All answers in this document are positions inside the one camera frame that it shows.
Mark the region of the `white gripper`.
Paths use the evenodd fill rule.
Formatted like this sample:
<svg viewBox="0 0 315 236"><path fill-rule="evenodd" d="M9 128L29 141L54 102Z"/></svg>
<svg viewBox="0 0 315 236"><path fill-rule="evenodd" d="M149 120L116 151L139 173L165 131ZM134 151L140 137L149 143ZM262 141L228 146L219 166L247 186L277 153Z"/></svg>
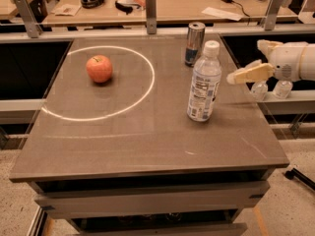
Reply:
<svg viewBox="0 0 315 236"><path fill-rule="evenodd" d="M271 41L260 39L257 48L269 58L269 63L263 63L251 68L242 68L227 75L226 80L231 85L256 83L266 81L274 76L278 80L297 82L300 80L315 81L315 44L307 42Z"/></svg>

